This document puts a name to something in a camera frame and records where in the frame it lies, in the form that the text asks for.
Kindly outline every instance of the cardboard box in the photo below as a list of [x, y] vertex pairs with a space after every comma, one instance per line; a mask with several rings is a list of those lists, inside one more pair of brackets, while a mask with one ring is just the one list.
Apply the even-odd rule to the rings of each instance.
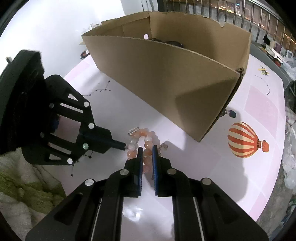
[[[145, 34], [178, 41], [184, 48], [145, 40]], [[178, 12], [135, 13], [108, 21], [82, 38], [99, 70], [196, 141], [237, 90], [251, 42], [251, 34], [235, 25]]]

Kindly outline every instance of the white plastic bag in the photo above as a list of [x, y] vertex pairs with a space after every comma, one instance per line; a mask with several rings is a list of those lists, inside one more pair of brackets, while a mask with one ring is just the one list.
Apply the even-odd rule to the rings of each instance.
[[292, 80], [296, 80], [296, 61], [290, 50], [287, 51], [287, 54], [283, 57], [282, 62], [282, 68], [287, 72]]

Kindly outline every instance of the metal rivet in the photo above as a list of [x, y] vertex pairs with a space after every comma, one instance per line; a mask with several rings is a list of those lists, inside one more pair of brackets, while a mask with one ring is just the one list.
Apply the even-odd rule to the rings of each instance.
[[71, 165], [73, 163], [73, 160], [71, 158], [68, 158], [67, 163]]
[[92, 179], [87, 179], [87, 180], [84, 182], [84, 184], [87, 185], [87, 186], [91, 186], [91, 185], [94, 184], [94, 180], [92, 180]]
[[170, 175], [175, 175], [175, 174], [177, 173], [176, 169], [173, 169], [173, 168], [168, 169], [167, 172], [168, 172], [168, 174], [170, 174]]
[[211, 181], [211, 179], [209, 179], [209, 178], [204, 178], [204, 179], [202, 180], [202, 183], [205, 184], [205, 185], [210, 185], [210, 184], [212, 183], [212, 181]]
[[125, 176], [129, 173], [129, 171], [127, 169], [121, 169], [119, 173], [120, 173], [120, 175]]
[[84, 144], [82, 145], [82, 147], [83, 147], [84, 150], [87, 150], [87, 149], [89, 148], [89, 145], [88, 145], [87, 143], [84, 143]]
[[93, 129], [94, 128], [94, 124], [93, 123], [89, 123], [89, 128]]

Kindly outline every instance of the fabric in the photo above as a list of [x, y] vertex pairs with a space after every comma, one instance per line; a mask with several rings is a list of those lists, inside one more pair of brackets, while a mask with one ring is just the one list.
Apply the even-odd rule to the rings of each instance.
[[65, 197], [61, 183], [21, 149], [0, 156], [0, 211], [21, 240]]

